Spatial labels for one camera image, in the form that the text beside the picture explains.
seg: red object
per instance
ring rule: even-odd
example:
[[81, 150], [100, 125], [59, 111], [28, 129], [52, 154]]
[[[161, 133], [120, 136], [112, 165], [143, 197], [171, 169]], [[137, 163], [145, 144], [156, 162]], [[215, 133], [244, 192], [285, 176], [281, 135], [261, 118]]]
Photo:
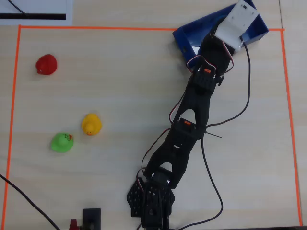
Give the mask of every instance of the red object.
[[37, 73], [50, 75], [57, 70], [58, 64], [56, 58], [51, 54], [42, 56], [36, 63]]
[[71, 224], [69, 226], [69, 230], [79, 230], [76, 219], [71, 219]]

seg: toy duck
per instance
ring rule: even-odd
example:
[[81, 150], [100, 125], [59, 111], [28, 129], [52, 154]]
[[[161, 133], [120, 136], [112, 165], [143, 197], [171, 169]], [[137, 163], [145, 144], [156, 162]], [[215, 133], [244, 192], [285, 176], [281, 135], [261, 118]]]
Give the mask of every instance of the toy duck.
[[96, 135], [101, 130], [101, 121], [96, 114], [88, 114], [81, 123], [81, 129], [89, 136]]
[[35, 66], [37, 69], [37, 73], [43, 75], [50, 75], [57, 70], [58, 63], [53, 55], [46, 54], [39, 58]]
[[51, 141], [51, 149], [55, 152], [68, 152], [72, 145], [72, 135], [68, 133], [57, 133]]

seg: orange tape border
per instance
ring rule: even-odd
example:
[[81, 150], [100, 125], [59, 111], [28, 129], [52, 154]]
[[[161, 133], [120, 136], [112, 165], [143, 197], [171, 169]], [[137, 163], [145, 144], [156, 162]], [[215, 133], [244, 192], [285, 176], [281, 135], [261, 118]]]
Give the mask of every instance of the orange tape border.
[[[12, 105], [11, 105], [11, 119], [10, 119], [10, 135], [9, 135], [9, 145], [8, 145], [8, 158], [7, 158], [6, 176], [5, 176], [7, 179], [9, 179], [9, 173], [10, 173], [13, 121], [14, 121], [14, 108], [15, 108], [15, 94], [16, 94], [16, 81], [17, 81], [17, 69], [18, 69], [20, 36], [21, 36], [21, 29], [22, 28], [30, 28], [30, 29], [143, 30], [143, 31], [174, 31], [174, 30], [177, 29], [177, 28], [113, 27], [113, 26], [33, 26], [33, 25], [19, 25], [18, 26], [18, 35], [17, 35], [16, 55], [15, 55], [13, 90], [12, 90]], [[285, 29], [283, 29], [283, 28], [271, 28], [269, 30], [270, 31], [280, 31], [280, 34], [281, 34], [281, 43], [282, 43], [282, 52], [283, 52], [283, 67], [284, 67], [284, 76], [285, 76], [286, 91], [287, 91], [289, 120], [290, 120], [290, 129], [291, 129], [291, 138], [292, 138], [292, 149], [293, 149], [293, 160], [294, 160], [294, 170], [295, 170], [295, 188], [296, 188], [296, 198], [297, 198], [297, 211], [298, 211], [299, 224], [300, 224], [300, 226], [303, 226], [301, 199], [300, 199], [300, 188], [299, 188], [298, 170], [297, 170], [297, 157], [296, 157], [296, 148], [295, 148], [295, 135], [294, 135], [293, 118], [292, 118], [292, 108], [291, 108], [291, 99], [290, 99], [290, 90], [289, 90], [288, 70], [287, 70], [286, 54], [285, 54], [285, 47], [284, 47], [283, 32], [285, 31]], [[5, 225], [7, 195], [8, 195], [8, 184], [5, 183], [4, 198], [3, 198], [3, 209], [2, 209], [1, 230], [4, 230], [4, 225]]]

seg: wooden table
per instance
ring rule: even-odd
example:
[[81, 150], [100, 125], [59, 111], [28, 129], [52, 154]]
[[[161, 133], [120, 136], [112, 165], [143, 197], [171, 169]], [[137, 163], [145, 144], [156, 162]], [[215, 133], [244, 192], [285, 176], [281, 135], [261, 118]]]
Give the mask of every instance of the wooden table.
[[[76, 0], [74, 25], [174, 28], [234, 2]], [[254, 2], [268, 27], [282, 27], [277, 0]], [[297, 29], [293, 25], [301, 20], [295, 7], [301, 6], [281, 2], [304, 192], [306, 102], [302, 84], [306, 81], [298, 72], [304, 64], [298, 66], [295, 60], [306, 58], [297, 55], [306, 46], [303, 37], [290, 45]], [[127, 191], [144, 153], [169, 127], [168, 113], [189, 78], [172, 31], [23, 28], [11, 147], [8, 143], [18, 28], [3, 26], [0, 31], [0, 173], [6, 173], [9, 152], [11, 181], [61, 229], [68, 229], [70, 219], [80, 219], [82, 208], [87, 207], [102, 209], [102, 229], [135, 229], [140, 220], [130, 216]], [[237, 120], [210, 129], [223, 139], [205, 137], [208, 164], [224, 201], [224, 211], [218, 219], [191, 229], [300, 224], [281, 33], [269, 32], [250, 45], [249, 51], [252, 91], [248, 110]], [[46, 53], [56, 56], [59, 68], [52, 76], [41, 77], [35, 73], [34, 64]], [[248, 63], [244, 50], [234, 60], [234, 69], [212, 97], [210, 122], [236, 115], [246, 103]], [[89, 112], [98, 113], [104, 124], [101, 133], [90, 138], [80, 129], [81, 120]], [[72, 133], [75, 143], [70, 152], [57, 154], [49, 144], [53, 135], [62, 131]], [[0, 183], [3, 197], [5, 186]], [[192, 150], [187, 171], [174, 194], [172, 228], [208, 219], [219, 211], [200, 142]], [[307, 200], [303, 193], [301, 197], [304, 210]], [[6, 230], [52, 229], [11, 187], [4, 207]]]

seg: blue container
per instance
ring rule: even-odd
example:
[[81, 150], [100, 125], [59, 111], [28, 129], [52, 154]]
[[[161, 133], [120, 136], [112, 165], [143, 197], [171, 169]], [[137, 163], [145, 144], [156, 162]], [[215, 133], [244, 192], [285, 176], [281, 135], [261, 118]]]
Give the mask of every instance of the blue container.
[[[252, 0], [244, 1], [256, 9]], [[184, 25], [173, 32], [173, 36], [187, 62], [196, 55], [192, 47], [198, 48], [205, 36], [211, 31], [212, 27], [221, 18], [226, 17], [234, 6], [235, 4], [209, 14], [208, 16]], [[268, 31], [268, 27], [265, 25], [259, 14], [246, 32], [242, 35], [242, 38], [245, 43], [249, 45], [260, 40]]]

